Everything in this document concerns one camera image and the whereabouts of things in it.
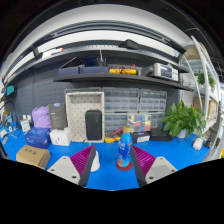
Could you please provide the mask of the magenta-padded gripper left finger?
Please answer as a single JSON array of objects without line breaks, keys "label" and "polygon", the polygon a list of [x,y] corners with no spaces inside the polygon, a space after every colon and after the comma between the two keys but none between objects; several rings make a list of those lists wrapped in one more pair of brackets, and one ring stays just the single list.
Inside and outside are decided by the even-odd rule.
[{"label": "magenta-padded gripper left finger", "polygon": [[97,151],[96,147],[91,145],[71,157],[62,156],[48,169],[48,172],[85,187],[90,173],[96,170]]}]

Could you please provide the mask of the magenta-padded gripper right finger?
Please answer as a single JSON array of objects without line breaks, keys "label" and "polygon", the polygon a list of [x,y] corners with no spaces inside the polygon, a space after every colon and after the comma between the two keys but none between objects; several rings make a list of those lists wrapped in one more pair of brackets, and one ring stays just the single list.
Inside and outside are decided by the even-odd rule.
[{"label": "magenta-padded gripper right finger", "polygon": [[177,172],[177,169],[165,157],[154,157],[137,146],[131,147],[130,155],[140,187]]}]

